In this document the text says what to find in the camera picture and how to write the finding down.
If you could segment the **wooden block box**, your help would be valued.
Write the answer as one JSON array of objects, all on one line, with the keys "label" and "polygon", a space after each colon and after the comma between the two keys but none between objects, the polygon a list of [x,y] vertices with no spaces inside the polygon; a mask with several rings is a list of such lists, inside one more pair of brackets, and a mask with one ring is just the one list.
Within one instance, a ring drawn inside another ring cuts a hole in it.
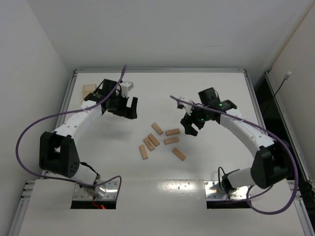
[{"label": "wooden block box", "polygon": [[82,102],[90,100],[90,94],[96,90],[96,84],[82,86]]}]

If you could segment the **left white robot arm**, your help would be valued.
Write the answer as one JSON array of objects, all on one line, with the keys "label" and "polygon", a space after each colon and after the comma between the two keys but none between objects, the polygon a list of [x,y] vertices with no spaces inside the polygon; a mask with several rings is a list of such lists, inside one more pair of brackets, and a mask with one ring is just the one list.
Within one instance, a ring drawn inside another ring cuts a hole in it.
[{"label": "left white robot arm", "polygon": [[39,166],[42,170],[63,176],[83,187],[89,194],[99,194],[100,175],[87,163],[80,161],[76,143],[86,129],[105,112],[127,119],[136,119],[137,97],[127,106],[132,82],[105,79],[84,97],[79,112],[73,114],[53,132],[40,137]]}]

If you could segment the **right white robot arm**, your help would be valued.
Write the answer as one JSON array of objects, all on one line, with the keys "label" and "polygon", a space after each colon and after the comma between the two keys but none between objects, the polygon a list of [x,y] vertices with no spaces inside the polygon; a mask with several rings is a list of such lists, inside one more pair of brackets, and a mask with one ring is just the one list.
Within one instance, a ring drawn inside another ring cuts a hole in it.
[{"label": "right white robot arm", "polygon": [[230,100],[222,101],[214,88],[199,92],[200,103],[180,97],[179,109],[185,109],[181,119],[185,134],[197,136],[205,122],[215,121],[229,130],[251,153],[251,167],[237,169],[222,176],[222,191],[231,191],[243,186],[258,186],[266,189],[293,174],[289,154],[280,141],[266,135],[259,128],[245,122],[237,106]]}]

